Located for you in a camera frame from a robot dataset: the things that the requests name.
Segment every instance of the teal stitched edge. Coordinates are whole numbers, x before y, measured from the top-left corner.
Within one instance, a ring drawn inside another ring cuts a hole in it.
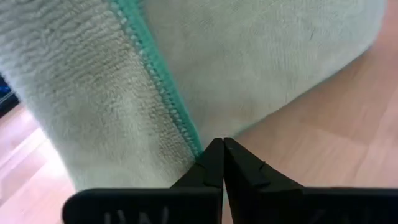
[[[190,147],[192,154],[198,157],[203,148],[195,126],[191,122],[187,109],[182,103],[172,76],[157,50],[149,29],[144,22],[138,0],[110,0],[111,7],[121,20],[121,25],[132,40],[137,53],[141,56],[145,69],[152,77],[156,89],[162,97],[174,124]]]

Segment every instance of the wooden floor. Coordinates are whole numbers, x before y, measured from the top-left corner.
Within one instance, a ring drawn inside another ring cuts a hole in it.
[[[398,187],[398,0],[387,8],[373,47],[238,141],[303,185]],[[18,106],[1,118],[0,223],[61,223],[72,193],[32,115]]]
[[[21,105],[0,119],[0,223],[61,223],[74,192],[65,168]]]

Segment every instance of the black plastic tool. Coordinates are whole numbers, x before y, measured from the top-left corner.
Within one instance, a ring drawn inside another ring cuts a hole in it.
[[[398,223],[397,189],[304,187],[231,138],[216,138],[169,189],[91,189],[63,208],[65,224],[221,223],[223,181],[234,224]]]

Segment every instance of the microfiber cloth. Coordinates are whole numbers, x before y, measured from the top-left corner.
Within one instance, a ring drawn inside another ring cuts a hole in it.
[[[375,0],[3,0],[0,71],[76,189],[168,187],[377,36]]]

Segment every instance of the towel fabric texture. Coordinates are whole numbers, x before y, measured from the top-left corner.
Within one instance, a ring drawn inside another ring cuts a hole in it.
[[[201,145],[242,131],[366,50],[384,5],[3,0],[0,71],[78,190],[167,187]]]

